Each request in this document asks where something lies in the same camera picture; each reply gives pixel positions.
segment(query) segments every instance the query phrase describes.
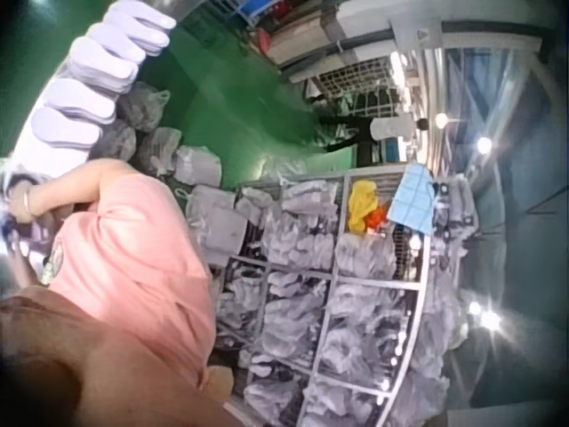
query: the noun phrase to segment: yellow cloth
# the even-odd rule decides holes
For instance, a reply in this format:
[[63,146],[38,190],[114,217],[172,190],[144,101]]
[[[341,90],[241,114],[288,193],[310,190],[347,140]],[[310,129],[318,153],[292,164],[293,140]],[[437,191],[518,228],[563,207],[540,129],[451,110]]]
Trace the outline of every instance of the yellow cloth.
[[377,209],[379,204],[375,194],[376,189],[377,186],[373,181],[361,180],[354,182],[348,201],[348,228],[352,233],[365,232],[364,218]]

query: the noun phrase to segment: hair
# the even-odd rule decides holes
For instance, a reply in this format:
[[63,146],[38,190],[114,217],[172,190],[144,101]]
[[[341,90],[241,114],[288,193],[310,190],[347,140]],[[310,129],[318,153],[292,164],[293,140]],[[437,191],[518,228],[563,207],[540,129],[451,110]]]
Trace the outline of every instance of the hair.
[[429,121],[426,118],[420,118],[417,120],[417,129],[427,131],[429,129]]

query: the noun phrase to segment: pink shirt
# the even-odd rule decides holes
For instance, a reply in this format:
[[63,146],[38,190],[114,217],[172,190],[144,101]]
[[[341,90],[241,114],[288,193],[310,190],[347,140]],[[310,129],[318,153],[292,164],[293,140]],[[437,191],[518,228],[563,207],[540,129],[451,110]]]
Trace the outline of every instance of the pink shirt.
[[65,220],[58,248],[53,292],[137,336],[197,385],[215,339],[211,276],[168,187],[118,178],[98,206]]

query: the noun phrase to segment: hand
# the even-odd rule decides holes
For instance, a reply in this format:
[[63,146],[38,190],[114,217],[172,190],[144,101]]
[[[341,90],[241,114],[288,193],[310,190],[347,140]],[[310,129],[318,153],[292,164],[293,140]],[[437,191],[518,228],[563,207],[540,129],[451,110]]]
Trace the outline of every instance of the hand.
[[28,257],[24,256],[20,248],[20,235],[13,231],[6,242],[8,247],[8,260],[12,274],[20,288],[37,285],[37,274],[29,263]]
[[34,216],[30,214],[24,204],[24,197],[32,187],[31,182],[22,181],[11,191],[9,210],[10,214],[16,218],[18,224],[30,224],[34,221]]

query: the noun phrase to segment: metal shelf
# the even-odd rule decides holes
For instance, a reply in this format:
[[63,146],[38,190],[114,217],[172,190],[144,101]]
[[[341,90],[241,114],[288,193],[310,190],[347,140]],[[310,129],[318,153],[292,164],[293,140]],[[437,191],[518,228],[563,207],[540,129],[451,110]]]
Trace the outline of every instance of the metal shelf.
[[[342,233],[346,232],[346,223],[349,215],[348,199],[353,181],[356,181],[358,179],[373,180],[378,184],[379,187],[378,193],[380,195],[383,195],[383,193],[385,193],[385,197],[393,197],[397,189],[397,185],[400,181],[400,178],[404,172],[405,172],[405,165],[373,166],[361,169],[354,169],[347,171],[345,173],[323,173],[320,175],[310,175],[310,176],[307,175],[301,177],[294,177],[293,179],[291,179],[291,181],[300,182],[308,180],[327,180],[327,181],[336,181],[341,183],[341,189],[339,189],[338,191],[340,198],[337,199],[337,203],[341,205],[338,231],[335,235],[337,238]],[[242,187],[253,187],[256,189],[271,188],[273,191],[275,186],[279,186],[279,184],[273,181],[253,181],[242,184]],[[278,195],[279,200],[282,198],[283,190],[284,187],[280,186],[280,191]],[[273,196],[274,199],[276,199],[275,192],[271,192],[271,195]],[[329,280],[330,284],[328,289],[328,299],[333,296],[333,293],[335,292],[339,284],[357,284],[362,286],[375,286],[378,288],[397,289],[397,290],[415,292],[416,303],[414,306],[412,316],[410,317],[411,325],[408,326],[406,329],[409,332],[407,334],[404,353],[401,356],[399,369],[394,377],[395,381],[392,383],[390,391],[382,391],[378,390],[378,388],[364,387],[361,384],[348,383],[342,381],[341,379],[334,378],[330,375],[323,374],[322,372],[319,371],[319,368],[321,367],[322,363],[322,356],[323,356],[322,352],[325,345],[325,337],[330,331],[330,325],[332,320],[331,311],[327,303],[325,303],[325,313],[324,313],[324,318],[322,320],[322,326],[319,333],[317,349],[316,349],[316,354],[314,356],[312,368],[306,368],[302,365],[299,365],[299,363],[296,363],[291,360],[276,358],[273,357],[272,355],[268,355],[272,359],[279,362],[280,364],[289,367],[290,369],[292,369],[292,371],[307,376],[309,378],[308,386],[315,383],[315,381],[318,379],[323,379],[331,385],[350,389],[354,392],[365,393],[376,396],[378,399],[378,405],[381,405],[381,415],[379,416],[379,421],[377,425],[381,426],[386,422],[387,417],[389,416],[389,410],[393,406],[395,398],[397,397],[397,393],[405,378],[405,374],[407,368],[409,367],[409,363],[411,361],[411,357],[413,354],[413,348],[415,341],[417,339],[417,334],[419,332],[419,325],[421,322],[421,313],[425,300],[426,286],[428,283],[429,255],[430,255],[430,238],[424,238],[422,241],[422,250],[419,252],[418,255],[415,256],[415,258],[420,260],[417,267],[417,269],[420,267],[420,271],[417,271],[418,277],[415,280],[401,280],[401,279],[376,280],[370,278],[346,277],[345,275],[341,275],[339,273],[338,265],[335,260],[331,272],[322,272],[317,270],[298,270],[283,265],[276,265],[274,263],[267,261],[252,259],[248,256],[243,256],[242,254],[239,256],[234,256],[232,257],[232,259],[236,261],[249,263],[251,265],[261,267],[265,270],[265,275],[263,277],[263,282],[261,285],[262,297],[261,297],[261,305],[259,307],[259,311],[257,312],[257,324],[251,340],[246,340],[238,332],[232,331],[227,326],[218,325],[218,328],[224,333],[228,334],[229,336],[232,336],[238,342],[242,342],[246,347],[250,348],[253,352],[261,353],[261,351],[259,351],[259,349],[256,348],[257,346],[255,345],[255,342],[262,333],[264,311],[268,300],[268,275],[272,271],[294,272],[309,278],[319,278],[319,279]],[[247,383],[250,383],[251,380],[252,380],[252,375],[249,375]],[[298,420],[296,422],[297,426],[301,425],[303,416],[306,414],[307,411],[307,404],[308,404],[307,400],[304,399],[302,406],[300,408]]]

